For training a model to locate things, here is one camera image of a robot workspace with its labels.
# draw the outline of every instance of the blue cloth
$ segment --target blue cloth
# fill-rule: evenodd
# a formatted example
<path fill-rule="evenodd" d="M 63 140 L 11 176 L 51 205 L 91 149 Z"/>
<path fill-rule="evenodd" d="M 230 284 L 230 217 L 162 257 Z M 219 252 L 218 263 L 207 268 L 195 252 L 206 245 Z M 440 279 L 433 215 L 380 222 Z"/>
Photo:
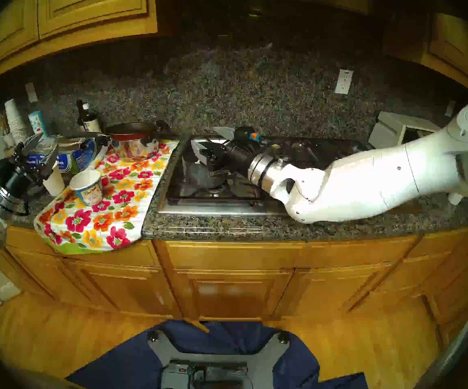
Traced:
<path fill-rule="evenodd" d="M 206 322 L 204 326 L 209 333 L 184 321 L 166 321 L 112 348 L 66 379 L 86 389 L 160 387 L 162 364 L 147 343 L 147 334 L 155 329 L 162 330 L 180 352 L 201 354 L 255 354 L 279 332 L 259 322 Z M 367 388 L 367 385 L 319 386 L 323 383 L 318 383 L 318 371 L 314 355 L 297 336 L 290 334 L 290 347 L 274 366 L 274 388 Z"/>

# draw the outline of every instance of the granite countertop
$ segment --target granite countertop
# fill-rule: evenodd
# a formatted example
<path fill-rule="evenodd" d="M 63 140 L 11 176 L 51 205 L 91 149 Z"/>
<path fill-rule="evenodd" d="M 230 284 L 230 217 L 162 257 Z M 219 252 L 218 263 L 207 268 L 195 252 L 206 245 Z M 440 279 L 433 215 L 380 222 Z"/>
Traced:
<path fill-rule="evenodd" d="M 438 193 L 414 200 L 409 207 L 367 219 L 345 222 L 320 221 L 301 224 L 287 215 L 259 217 L 186 216 L 158 213 L 157 206 L 182 144 L 173 152 L 164 177 L 157 187 L 142 227 L 144 239 L 162 240 L 353 240 L 399 236 L 410 233 L 450 230 L 468 225 L 468 198 L 457 206 Z M 34 228 L 36 215 L 50 203 L 45 189 L 30 199 L 30 216 L 13 216 L 10 224 Z"/>

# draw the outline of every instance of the stove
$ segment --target stove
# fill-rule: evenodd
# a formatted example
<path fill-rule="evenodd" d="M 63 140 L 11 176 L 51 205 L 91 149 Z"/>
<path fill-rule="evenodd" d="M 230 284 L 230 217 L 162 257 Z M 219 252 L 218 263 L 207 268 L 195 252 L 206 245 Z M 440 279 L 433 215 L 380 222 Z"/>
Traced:
<path fill-rule="evenodd" d="M 193 136 L 195 141 L 223 143 L 220 136 Z M 281 157 L 299 168 L 325 170 L 333 161 L 371 149 L 361 142 L 302 137 L 271 137 Z M 189 160 L 190 141 L 168 168 L 169 183 L 161 194 L 159 213 L 214 216 L 266 216 L 286 214 L 284 205 L 238 173 L 209 172 Z"/>

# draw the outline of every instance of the wall outlet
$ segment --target wall outlet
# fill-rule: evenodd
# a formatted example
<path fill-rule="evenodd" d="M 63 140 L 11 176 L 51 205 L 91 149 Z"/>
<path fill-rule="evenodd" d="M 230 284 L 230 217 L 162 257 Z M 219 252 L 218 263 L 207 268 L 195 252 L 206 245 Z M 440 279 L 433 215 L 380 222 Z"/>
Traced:
<path fill-rule="evenodd" d="M 353 71 L 350 71 L 349 69 L 341 69 L 340 73 L 338 74 L 337 87 L 335 88 L 335 93 L 348 94 L 352 77 Z"/>

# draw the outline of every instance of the kitchen towel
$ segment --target kitchen towel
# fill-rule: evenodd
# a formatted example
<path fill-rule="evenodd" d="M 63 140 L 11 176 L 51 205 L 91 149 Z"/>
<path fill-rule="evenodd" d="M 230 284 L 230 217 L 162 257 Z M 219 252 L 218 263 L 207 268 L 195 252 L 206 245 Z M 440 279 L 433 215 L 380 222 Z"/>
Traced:
<path fill-rule="evenodd" d="M 69 187 L 34 219 L 34 228 L 63 254 L 123 248 L 141 238 L 153 194 L 178 141 L 161 141 L 147 158 L 120 159 L 109 149 L 94 166 L 102 177 L 103 200 L 86 206 Z"/>

